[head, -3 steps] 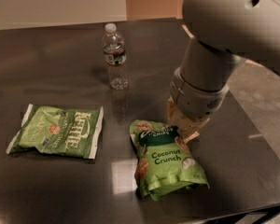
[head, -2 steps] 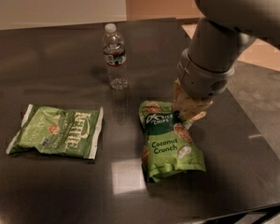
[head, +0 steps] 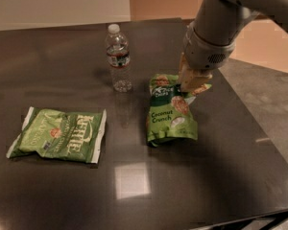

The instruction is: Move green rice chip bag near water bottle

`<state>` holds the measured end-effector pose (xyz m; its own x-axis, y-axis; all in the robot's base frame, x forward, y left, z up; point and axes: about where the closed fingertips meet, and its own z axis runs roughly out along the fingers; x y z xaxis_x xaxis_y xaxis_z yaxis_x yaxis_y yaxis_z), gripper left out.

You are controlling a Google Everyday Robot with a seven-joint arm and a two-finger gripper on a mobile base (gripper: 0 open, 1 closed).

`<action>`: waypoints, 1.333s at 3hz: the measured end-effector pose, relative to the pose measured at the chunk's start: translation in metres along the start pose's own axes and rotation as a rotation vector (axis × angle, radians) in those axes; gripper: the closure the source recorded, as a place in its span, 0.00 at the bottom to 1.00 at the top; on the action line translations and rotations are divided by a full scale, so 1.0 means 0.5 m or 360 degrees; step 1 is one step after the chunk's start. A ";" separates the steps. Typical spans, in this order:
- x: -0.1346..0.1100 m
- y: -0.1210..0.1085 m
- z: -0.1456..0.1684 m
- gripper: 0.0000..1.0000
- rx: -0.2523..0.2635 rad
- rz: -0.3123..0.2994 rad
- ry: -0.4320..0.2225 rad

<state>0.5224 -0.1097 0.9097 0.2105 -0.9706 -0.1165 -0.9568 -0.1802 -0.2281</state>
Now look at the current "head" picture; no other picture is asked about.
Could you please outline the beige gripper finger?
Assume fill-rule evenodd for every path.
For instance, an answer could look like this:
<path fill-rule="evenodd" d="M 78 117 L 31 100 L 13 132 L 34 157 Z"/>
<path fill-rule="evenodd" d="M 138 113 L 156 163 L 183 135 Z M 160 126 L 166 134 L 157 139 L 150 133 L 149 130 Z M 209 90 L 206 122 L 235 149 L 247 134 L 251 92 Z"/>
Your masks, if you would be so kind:
<path fill-rule="evenodd" d="M 178 83 L 183 83 L 187 79 L 188 68 L 189 68 L 189 65 L 185 58 L 185 54 L 181 53 Z"/>
<path fill-rule="evenodd" d="M 187 79 L 180 83 L 180 90 L 182 92 L 191 92 L 207 83 L 211 78 L 212 73 L 210 70 L 194 70 L 189 67 Z"/>

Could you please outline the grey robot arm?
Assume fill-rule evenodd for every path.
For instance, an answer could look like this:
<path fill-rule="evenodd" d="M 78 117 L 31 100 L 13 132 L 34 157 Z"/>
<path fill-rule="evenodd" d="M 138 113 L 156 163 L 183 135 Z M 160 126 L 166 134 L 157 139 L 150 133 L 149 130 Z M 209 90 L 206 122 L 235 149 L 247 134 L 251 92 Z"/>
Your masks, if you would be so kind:
<path fill-rule="evenodd" d="M 183 39 L 180 89 L 191 92 L 211 79 L 228 61 L 235 38 L 260 13 L 288 34 L 288 0 L 203 0 Z"/>

